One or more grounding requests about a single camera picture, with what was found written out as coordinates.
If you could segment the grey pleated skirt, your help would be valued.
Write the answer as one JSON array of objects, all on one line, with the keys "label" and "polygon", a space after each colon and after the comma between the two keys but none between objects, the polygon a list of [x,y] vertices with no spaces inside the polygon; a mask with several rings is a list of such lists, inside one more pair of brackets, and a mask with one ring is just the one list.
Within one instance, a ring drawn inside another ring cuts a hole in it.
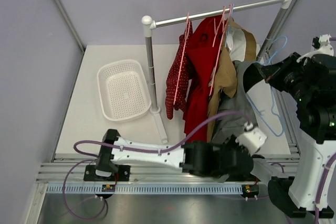
[{"label": "grey pleated skirt", "polygon": [[232,98],[221,92],[217,113],[234,111],[238,113],[224,115],[207,125],[208,141],[216,144],[227,143],[231,137],[244,132],[244,125],[250,121],[258,126],[257,118],[248,101],[247,92],[262,80],[256,64],[250,61],[234,61],[237,73],[237,90]]}]

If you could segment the light blue wire hanger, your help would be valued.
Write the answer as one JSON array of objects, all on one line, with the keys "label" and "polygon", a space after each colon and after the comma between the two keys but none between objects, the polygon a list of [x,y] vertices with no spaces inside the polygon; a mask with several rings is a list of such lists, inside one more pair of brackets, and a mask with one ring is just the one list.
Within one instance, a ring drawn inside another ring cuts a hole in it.
[{"label": "light blue wire hanger", "polygon": [[[264,61],[264,63],[261,63],[260,61],[258,61],[258,63],[262,66],[269,66],[271,65],[272,63],[272,60],[273,58],[280,52],[282,51],[286,44],[287,44],[287,41],[288,41],[288,38],[287,36],[284,36],[284,35],[281,35],[279,37],[277,37],[275,40],[273,40],[271,42],[271,45],[273,45],[274,43],[276,43],[279,39],[281,38],[284,38],[285,39],[285,42],[284,44],[281,46],[280,49],[276,50],[267,60]],[[264,122],[264,124],[266,125],[266,127],[271,131],[271,133],[276,136],[276,137],[280,137],[284,134],[284,125],[283,125],[283,121],[281,119],[281,116],[279,113],[276,113],[274,111],[274,108],[275,108],[275,105],[276,105],[276,102],[275,102],[275,95],[274,95],[274,92],[273,92],[273,89],[272,87],[270,87],[270,94],[271,94],[271,101],[272,101],[272,105],[271,105],[271,109],[270,109],[270,112],[272,113],[272,115],[276,116],[279,123],[280,123],[280,126],[281,126],[281,132],[278,134],[276,133],[273,128],[268,124],[268,122],[263,118],[263,113],[256,107],[256,105],[254,104],[253,100],[251,99],[251,97],[246,94],[246,98],[247,100],[249,101],[250,105],[252,106],[252,108],[254,109],[255,112],[257,112],[257,115],[261,118],[261,120]]]}]

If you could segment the tan skirt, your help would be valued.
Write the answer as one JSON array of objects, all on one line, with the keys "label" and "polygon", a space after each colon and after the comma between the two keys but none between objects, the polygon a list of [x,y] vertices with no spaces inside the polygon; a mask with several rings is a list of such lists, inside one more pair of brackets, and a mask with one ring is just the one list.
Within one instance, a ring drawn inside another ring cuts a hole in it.
[{"label": "tan skirt", "polygon": [[257,44],[254,35],[232,22],[221,46],[214,80],[211,81],[213,91],[208,103],[207,116],[209,118],[218,111],[221,92],[232,98],[237,91],[238,80],[233,62],[255,61],[256,57]]}]

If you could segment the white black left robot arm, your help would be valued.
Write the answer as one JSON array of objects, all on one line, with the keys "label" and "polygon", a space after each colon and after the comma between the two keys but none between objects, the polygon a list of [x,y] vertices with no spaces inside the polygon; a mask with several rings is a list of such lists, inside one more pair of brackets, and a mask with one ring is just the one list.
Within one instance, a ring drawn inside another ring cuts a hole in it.
[{"label": "white black left robot arm", "polygon": [[95,175],[101,180],[114,177],[122,165],[151,163],[170,167],[198,177],[219,178],[223,175],[247,176],[253,169],[249,152],[239,146],[194,141],[174,148],[122,138],[115,129],[106,131],[96,160]]}]

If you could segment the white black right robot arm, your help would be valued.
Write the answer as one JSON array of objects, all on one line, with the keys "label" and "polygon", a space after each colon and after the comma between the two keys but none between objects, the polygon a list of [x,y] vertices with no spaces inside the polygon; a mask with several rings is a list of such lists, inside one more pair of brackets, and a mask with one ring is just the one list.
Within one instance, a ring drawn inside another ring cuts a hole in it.
[{"label": "white black right robot arm", "polygon": [[264,80],[297,103],[302,141],[299,166],[294,177],[271,176],[270,201],[289,218],[304,218],[308,212],[315,223],[333,218],[328,190],[335,172],[335,57],[294,52],[273,65],[252,63],[246,73],[248,89]]}]

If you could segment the pink hanger middle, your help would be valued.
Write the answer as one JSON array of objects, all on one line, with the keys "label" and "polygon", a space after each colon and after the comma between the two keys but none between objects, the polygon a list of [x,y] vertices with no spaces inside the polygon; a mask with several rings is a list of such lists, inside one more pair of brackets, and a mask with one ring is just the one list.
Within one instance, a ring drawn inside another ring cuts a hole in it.
[{"label": "pink hanger middle", "polygon": [[220,50],[221,50],[222,44],[223,44],[223,36],[225,35],[225,32],[226,32],[225,10],[226,10],[226,6],[223,7],[223,12],[222,12],[220,22],[215,29],[215,38],[213,40],[213,47],[215,46],[215,39],[217,37],[217,34],[221,31],[222,35],[221,35],[220,40],[219,40],[219,46],[217,48],[217,53],[216,53],[216,61],[215,61],[215,65],[214,65],[212,76],[211,76],[211,81],[210,81],[211,86],[210,86],[210,90],[209,90],[209,97],[211,97],[212,92],[213,92],[214,78],[215,78],[215,73],[216,73],[216,69],[217,69],[217,65],[218,65],[218,59],[219,59]]}]

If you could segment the red skirt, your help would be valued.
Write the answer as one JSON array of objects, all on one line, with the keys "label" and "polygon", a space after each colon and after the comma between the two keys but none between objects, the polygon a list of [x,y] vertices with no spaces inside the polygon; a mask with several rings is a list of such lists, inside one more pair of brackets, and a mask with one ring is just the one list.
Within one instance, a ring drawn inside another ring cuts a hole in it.
[{"label": "red skirt", "polygon": [[204,19],[188,40],[186,55],[193,65],[194,73],[187,96],[184,133],[189,135],[199,124],[207,119],[209,82],[216,61],[217,48],[222,35],[220,31],[215,39],[215,29],[221,16]]}]

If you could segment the pink hanger left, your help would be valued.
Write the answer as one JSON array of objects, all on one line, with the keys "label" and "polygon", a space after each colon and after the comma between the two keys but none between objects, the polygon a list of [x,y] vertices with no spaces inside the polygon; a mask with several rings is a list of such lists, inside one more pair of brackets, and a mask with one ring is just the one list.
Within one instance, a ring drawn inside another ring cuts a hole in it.
[{"label": "pink hanger left", "polygon": [[182,66],[183,66],[183,61],[184,61],[185,48],[186,48],[187,39],[188,39],[188,36],[189,36],[189,33],[190,33],[189,16],[190,16],[190,14],[187,13],[186,27],[185,27],[185,32],[184,32],[184,44],[183,44],[183,49],[182,49],[182,54],[181,54],[180,66],[179,66],[179,69],[178,69],[178,75],[177,75],[173,105],[176,104],[177,93],[178,93],[178,88],[179,88],[179,84],[180,84],[181,72],[182,72]]}]

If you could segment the red polka dot garment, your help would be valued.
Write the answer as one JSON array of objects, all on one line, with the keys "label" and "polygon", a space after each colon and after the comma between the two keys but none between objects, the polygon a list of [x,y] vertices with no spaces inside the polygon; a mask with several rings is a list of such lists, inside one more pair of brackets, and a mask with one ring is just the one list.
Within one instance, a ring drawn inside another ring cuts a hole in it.
[{"label": "red polka dot garment", "polygon": [[166,116],[169,120],[173,118],[174,110],[186,111],[186,96],[189,80],[194,73],[193,65],[186,53],[183,53],[185,38],[179,37],[179,47],[170,67],[166,80]]}]

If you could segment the white perforated plastic basket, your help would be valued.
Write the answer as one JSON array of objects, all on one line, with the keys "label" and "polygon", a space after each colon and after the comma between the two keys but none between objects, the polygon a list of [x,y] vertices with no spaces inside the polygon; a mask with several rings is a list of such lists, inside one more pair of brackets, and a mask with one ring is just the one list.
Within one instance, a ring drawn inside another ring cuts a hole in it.
[{"label": "white perforated plastic basket", "polygon": [[97,85],[103,116],[115,123],[143,117],[151,107],[151,97],[139,62],[120,60],[102,66]]}]

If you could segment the silver clothes rack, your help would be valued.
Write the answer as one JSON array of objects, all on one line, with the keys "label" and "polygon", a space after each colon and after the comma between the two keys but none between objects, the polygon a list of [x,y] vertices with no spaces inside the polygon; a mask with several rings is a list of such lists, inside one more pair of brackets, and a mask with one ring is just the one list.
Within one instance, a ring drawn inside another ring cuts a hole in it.
[{"label": "silver clothes rack", "polygon": [[[292,9],[292,1],[293,0],[265,0],[261,2],[249,3],[244,5],[238,5],[233,7],[233,12],[240,12],[243,10],[259,8],[263,6],[269,6],[274,4],[281,4],[281,8],[258,52],[257,59],[261,59],[266,52],[269,51],[271,48],[272,42],[275,38],[275,33],[279,29],[279,26],[285,22],[285,16],[289,14]],[[163,144],[168,143],[167,134],[162,122],[162,118],[160,115],[161,108],[157,102],[157,95],[156,95],[156,83],[155,83],[155,72],[154,72],[154,59],[153,59],[153,46],[152,46],[152,30],[160,27],[170,26],[174,24],[179,24],[183,22],[203,19],[206,17],[212,17],[219,15],[221,13],[230,13],[230,9],[225,10],[214,10],[210,12],[203,12],[199,14],[187,15],[184,17],[178,17],[173,19],[167,19],[162,21],[154,21],[152,17],[145,15],[142,17],[141,22],[143,25],[143,33],[145,37],[145,45],[146,45],[146,55],[148,60],[148,70],[149,70],[149,77],[150,77],[150,94],[152,98],[152,103],[150,107],[150,112],[154,116],[156,127]]]}]

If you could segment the aluminium mounting rail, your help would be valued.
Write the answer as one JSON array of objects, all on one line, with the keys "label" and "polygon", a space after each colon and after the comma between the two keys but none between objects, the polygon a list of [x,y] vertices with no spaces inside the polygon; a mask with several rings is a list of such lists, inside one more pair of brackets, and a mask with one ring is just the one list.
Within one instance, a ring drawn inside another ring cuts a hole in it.
[{"label": "aluminium mounting rail", "polygon": [[[299,163],[299,153],[291,155],[266,155],[268,163],[279,162],[284,166],[285,172],[293,176],[296,173]],[[68,171],[80,159],[56,159],[52,163],[43,163],[40,166],[37,182],[60,183],[64,180]],[[153,164],[131,164],[130,184],[213,184],[214,179],[201,178],[187,173],[178,173],[164,166]]]}]

